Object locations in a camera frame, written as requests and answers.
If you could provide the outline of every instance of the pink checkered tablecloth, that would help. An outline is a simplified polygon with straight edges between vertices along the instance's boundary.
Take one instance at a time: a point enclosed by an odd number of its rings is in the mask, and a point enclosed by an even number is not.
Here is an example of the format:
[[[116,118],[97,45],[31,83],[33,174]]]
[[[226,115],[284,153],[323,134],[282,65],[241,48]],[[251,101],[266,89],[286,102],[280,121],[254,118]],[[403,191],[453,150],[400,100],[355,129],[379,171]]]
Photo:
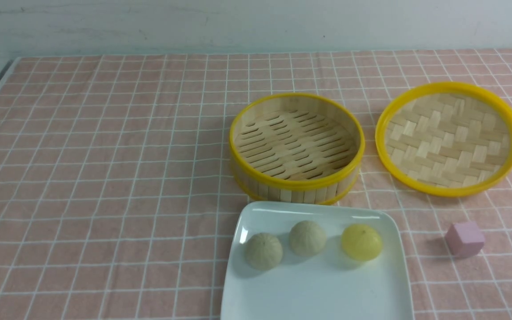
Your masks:
[[[294,90],[360,120],[362,172],[339,205],[395,219],[416,320],[512,320],[512,173],[471,198],[435,198],[376,156],[391,99],[449,80],[512,105],[512,49],[17,60],[0,84],[0,320],[218,319],[248,203],[228,127],[248,102]],[[455,260],[442,235],[466,220],[486,245]]]

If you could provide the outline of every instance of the yellow plastic rim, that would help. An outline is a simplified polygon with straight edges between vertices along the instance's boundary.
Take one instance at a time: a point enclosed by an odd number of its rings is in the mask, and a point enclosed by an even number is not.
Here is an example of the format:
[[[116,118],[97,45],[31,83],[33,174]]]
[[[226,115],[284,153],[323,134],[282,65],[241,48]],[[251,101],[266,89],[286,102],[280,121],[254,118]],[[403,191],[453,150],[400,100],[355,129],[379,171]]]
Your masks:
[[[259,172],[258,170],[255,170],[246,162],[242,156],[238,153],[236,148],[234,147],[234,128],[236,127],[236,124],[240,120],[240,118],[244,115],[245,112],[247,112],[250,108],[253,108],[259,104],[261,104],[264,101],[270,100],[270,99],[276,99],[279,97],[310,97],[314,99],[318,99],[321,101],[324,101],[326,103],[329,103],[336,108],[341,109],[349,118],[355,123],[357,126],[357,131],[360,135],[360,145],[357,151],[357,154],[349,162],[349,164],[345,167],[343,167],[338,172],[335,172],[331,176],[325,176],[323,178],[319,178],[316,180],[301,180],[301,181],[293,181],[293,180],[282,180],[278,178],[274,178],[272,176],[268,176],[266,174],[263,174]],[[343,180],[346,176],[351,174],[353,169],[358,166],[358,164],[361,162],[361,158],[364,154],[364,133],[362,131],[361,125],[359,124],[358,120],[349,112],[347,109],[345,109],[342,105],[336,103],[335,101],[329,100],[327,98],[317,96],[317,95],[311,95],[309,93],[297,93],[297,92],[291,92],[291,93],[281,93],[278,95],[271,95],[268,97],[264,97],[262,99],[258,99],[254,101],[253,103],[249,104],[248,107],[245,107],[238,115],[234,118],[232,121],[232,125],[230,125],[230,132],[229,132],[229,145],[230,145],[230,153],[238,166],[240,168],[248,173],[250,176],[252,176],[255,180],[258,182],[262,182],[263,184],[267,184],[270,187],[274,188],[280,188],[280,189],[289,189],[292,191],[307,191],[307,190],[315,190],[319,188],[323,188],[326,186],[330,186],[331,184],[336,184],[340,180]]]
[[[419,97],[433,95],[436,93],[457,93],[459,95],[466,95],[472,97],[474,99],[481,100],[484,103],[487,103],[491,108],[497,111],[500,117],[507,124],[508,131],[510,133],[510,152],[507,157],[506,162],[501,166],[501,168],[493,174],[489,179],[484,180],[479,184],[474,184],[473,186],[464,187],[464,188],[441,188],[430,186],[428,184],[423,184],[418,182],[417,180],[413,180],[405,173],[403,173],[397,166],[395,166],[390,160],[390,156],[388,156],[388,151],[386,150],[386,145],[384,145],[384,134],[386,132],[386,127],[388,126],[388,122],[394,117],[397,111],[400,110],[405,104],[408,102],[418,99]],[[384,110],[378,123],[376,124],[376,133],[375,133],[375,142],[376,142],[376,151],[378,152],[378,156],[380,157],[380,161],[386,167],[387,170],[390,171],[395,178],[401,181],[403,184],[407,186],[425,192],[431,195],[437,196],[446,196],[446,197],[457,197],[457,196],[468,196],[472,194],[476,194],[483,190],[487,190],[490,187],[498,184],[510,171],[512,168],[512,108],[506,104],[503,99],[495,95],[494,93],[487,91],[483,88],[476,87],[475,85],[467,84],[467,83],[458,83],[458,82],[443,82],[443,83],[430,83],[426,85],[421,85],[420,87],[416,87],[403,93],[398,96],[394,101],[392,101],[388,107]]]

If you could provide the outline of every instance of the yellow rim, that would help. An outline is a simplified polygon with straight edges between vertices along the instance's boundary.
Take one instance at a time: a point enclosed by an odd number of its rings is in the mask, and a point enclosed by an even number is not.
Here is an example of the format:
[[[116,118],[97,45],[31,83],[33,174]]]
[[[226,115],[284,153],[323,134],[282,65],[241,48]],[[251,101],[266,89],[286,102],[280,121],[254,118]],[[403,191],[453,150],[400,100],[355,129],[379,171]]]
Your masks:
[[[510,132],[511,137],[511,147],[508,158],[504,165],[489,179],[481,182],[480,184],[475,184],[473,186],[464,187],[464,188],[439,188],[435,186],[429,186],[428,184],[423,184],[416,180],[413,180],[403,172],[401,172],[390,160],[388,156],[388,152],[386,150],[386,146],[384,145],[384,134],[386,132],[386,127],[388,126],[388,122],[394,117],[394,114],[402,108],[408,102],[418,99],[422,96],[433,95],[436,93],[457,93],[461,95],[466,95],[469,97],[473,97],[475,99],[481,100],[484,103],[487,103],[495,109],[500,117],[506,122],[508,130]],[[497,184],[500,180],[502,180],[512,168],[512,108],[506,104],[503,99],[494,95],[490,91],[487,91],[483,88],[476,87],[475,85],[466,84],[466,83],[457,83],[457,82],[445,82],[445,83],[430,83],[426,85],[421,85],[420,87],[416,87],[407,91],[397,97],[394,101],[392,101],[388,107],[384,110],[380,119],[378,120],[378,124],[376,124],[376,133],[375,133],[375,141],[376,141],[376,151],[378,152],[378,156],[380,157],[380,161],[390,173],[395,176],[398,180],[400,180],[403,184],[416,189],[421,192],[426,192],[431,195],[437,196],[447,196],[447,197],[455,197],[455,196],[467,196],[471,194],[476,194],[483,190],[487,190],[490,187]]]
[[[359,132],[359,135],[361,136],[361,139],[360,139],[360,146],[359,146],[357,154],[355,155],[353,160],[351,162],[349,162],[349,164],[347,166],[343,167],[341,170],[332,174],[331,176],[326,176],[326,177],[319,178],[316,180],[288,181],[288,180],[274,178],[272,176],[267,176],[267,175],[255,170],[254,168],[252,168],[252,166],[250,166],[250,164],[248,164],[248,162],[246,162],[244,159],[242,159],[242,157],[240,156],[240,154],[238,153],[238,151],[236,151],[236,148],[234,147],[234,134],[233,133],[234,133],[234,128],[236,127],[237,122],[244,115],[244,113],[247,112],[250,108],[253,108],[258,104],[261,104],[262,102],[264,102],[266,100],[276,99],[279,97],[287,97],[287,96],[311,97],[311,98],[325,101],[325,102],[330,103],[330,104],[334,105],[335,107],[341,109],[343,112],[345,112],[345,114],[347,116],[349,116],[349,118],[351,120],[353,120],[353,122],[357,126],[357,130]],[[323,188],[325,186],[335,184],[335,183],[339,182],[340,180],[342,180],[343,178],[345,178],[346,176],[348,176],[353,171],[353,169],[361,162],[361,158],[364,153],[364,134],[363,134],[361,125],[359,124],[357,119],[349,111],[347,111],[347,109],[345,109],[343,106],[341,106],[338,103],[335,103],[335,101],[331,101],[331,100],[326,99],[321,96],[311,95],[309,93],[281,93],[279,95],[272,95],[272,96],[268,96],[268,97],[264,97],[262,99],[256,100],[256,101],[254,101],[254,103],[251,103],[250,105],[248,105],[248,107],[244,108],[244,110],[242,110],[234,118],[234,121],[232,121],[232,125],[230,125],[229,145],[230,145],[230,153],[232,154],[232,157],[238,163],[240,168],[244,172],[246,172],[250,176],[252,176],[254,179],[256,179],[258,182],[262,182],[263,184],[267,184],[268,186],[274,187],[274,188],[289,189],[289,190],[293,190],[293,191],[307,191],[307,190]]]
[[[353,186],[357,182],[357,178],[358,177],[359,177],[359,174],[357,173],[357,175],[351,181],[351,184],[349,185],[349,187],[347,187],[345,190],[343,190],[343,192],[341,192],[340,194],[336,195],[335,197],[333,197],[331,199],[327,199],[327,200],[325,200],[323,202],[319,202],[319,203],[315,203],[315,204],[332,205],[333,203],[336,203],[337,201],[343,199],[343,197],[346,196],[349,193],[349,191],[351,191],[351,189],[353,188]],[[238,180],[238,178],[236,177],[236,174],[234,175],[234,180],[236,181],[238,186],[240,186],[240,189],[242,189],[242,191],[244,191],[245,194],[247,194],[250,198],[252,198],[252,200],[255,200],[255,201],[270,201],[270,199],[264,199],[261,196],[259,196],[257,194],[254,194],[254,193],[252,193],[252,191],[248,190],[248,188],[245,187],[244,184],[242,184],[242,182],[240,182],[240,180]]]

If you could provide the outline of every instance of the white grid line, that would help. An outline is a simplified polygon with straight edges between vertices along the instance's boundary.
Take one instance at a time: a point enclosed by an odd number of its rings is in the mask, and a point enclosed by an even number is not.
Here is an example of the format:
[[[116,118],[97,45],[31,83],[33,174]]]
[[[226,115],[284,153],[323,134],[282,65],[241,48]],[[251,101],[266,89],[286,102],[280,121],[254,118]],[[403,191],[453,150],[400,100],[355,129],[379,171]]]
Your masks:
[[[414,53],[414,55],[416,56],[416,59],[418,59],[418,62],[420,62],[420,65],[421,65],[420,58],[418,57],[418,55],[416,55],[416,52]],[[427,75],[427,73],[426,73],[426,71],[425,71],[425,69],[424,69],[424,68],[422,68],[422,71],[424,72],[425,77],[428,79],[428,82],[430,82],[430,78],[428,77],[428,75]],[[428,199],[428,203],[429,203],[430,207],[432,208],[432,212],[433,212],[434,218],[436,219],[436,223],[438,223],[438,225],[440,225],[440,219],[439,219],[439,218],[438,218],[438,216],[437,216],[437,212],[436,212],[435,207],[434,207],[434,205],[432,204],[432,202],[431,202],[431,200],[430,200],[430,198],[429,198],[429,195],[426,195],[426,198]],[[444,244],[446,247],[448,246],[448,245],[447,245],[447,243],[446,243],[446,241],[445,241],[445,238],[442,238],[442,242],[443,242],[443,244]],[[459,273],[459,271],[457,271],[456,264],[455,264],[455,263],[453,263],[453,256],[450,256],[450,258],[449,258],[449,259],[450,259],[450,261],[451,261],[451,263],[452,263],[453,271],[454,271],[454,272],[455,272],[455,274],[456,274],[457,280],[458,280],[458,281],[461,281],[460,273]],[[473,319],[473,320],[475,320],[475,312],[473,311],[473,308],[472,308],[472,306],[471,306],[471,302],[469,301],[468,294],[467,294],[467,292],[465,291],[465,288],[464,288],[464,286],[463,286],[463,285],[460,285],[460,288],[461,288],[461,292],[462,292],[462,293],[463,293],[463,295],[464,295],[465,303],[467,304],[468,309],[469,309],[469,312],[471,313],[471,317],[472,317],[472,319]]]
[[[100,61],[98,61],[98,65],[96,67],[96,69],[99,69],[100,67],[100,64],[102,63],[102,59],[100,59]],[[102,111],[102,115],[104,115],[104,113],[106,112],[106,108],[104,108],[104,110]],[[96,139],[96,136],[98,134],[98,128],[100,127],[100,123],[101,123],[102,120],[98,120],[98,125],[96,126],[96,132],[94,133],[94,136],[92,136],[92,143],[91,145],[94,143],[94,140]],[[90,150],[88,150],[87,154],[86,154],[86,157],[84,158],[84,164],[86,163],[87,159],[88,159],[88,156],[90,154]],[[110,169],[112,168],[112,164],[110,164],[110,166],[108,167],[108,173],[106,174],[106,176],[108,176],[110,174]],[[82,174],[83,170],[80,170],[79,172],[79,178]],[[73,187],[72,189],[72,192],[74,192],[76,190],[76,185]],[[104,185],[102,186],[102,190],[100,191],[100,197],[103,195],[104,193],[104,190],[106,188],[106,183],[104,183]],[[68,203],[67,203],[67,208],[69,207],[69,205],[71,204],[71,199],[68,200]],[[96,205],[96,208],[94,209],[94,213],[92,215],[92,217],[96,216],[96,213],[98,212],[98,204]],[[61,315],[61,319],[64,320],[66,314],[67,314],[67,310],[68,310],[68,307],[69,307],[69,303],[70,303],[70,300],[71,300],[71,296],[72,296],[72,291],[74,289],[74,286],[75,286],[75,283],[76,283],[76,278],[78,277],[78,273],[79,273],[79,269],[80,269],[80,264],[82,263],[82,260],[83,260],[83,257],[84,257],[84,252],[86,251],[86,247],[87,247],[87,243],[88,243],[88,240],[90,239],[90,235],[92,233],[92,225],[94,223],[94,220],[91,219],[90,221],[90,225],[88,227],[88,233],[86,235],[86,241],[83,245],[83,248],[82,248],[82,251],[80,253],[80,257],[79,257],[79,262],[78,262],[78,265],[76,266],[76,270],[75,270],[75,275],[72,279],[72,283],[71,283],[71,287],[70,287],[70,290],[68,292],[68,296],[67,296],[67,300],[64,304],[64,310],[63,310],[63,313]]]

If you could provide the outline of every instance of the bamboo steamer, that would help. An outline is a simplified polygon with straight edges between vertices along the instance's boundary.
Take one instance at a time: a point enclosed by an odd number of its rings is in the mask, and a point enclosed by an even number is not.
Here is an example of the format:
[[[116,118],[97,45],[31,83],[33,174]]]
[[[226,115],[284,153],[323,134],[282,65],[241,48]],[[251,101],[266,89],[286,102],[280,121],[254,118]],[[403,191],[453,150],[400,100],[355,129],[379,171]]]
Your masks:
[[[244,108],[229,146],[234,179],[252,199],[333,204],[357,180],[364,134],[341,105],[285,93]]]

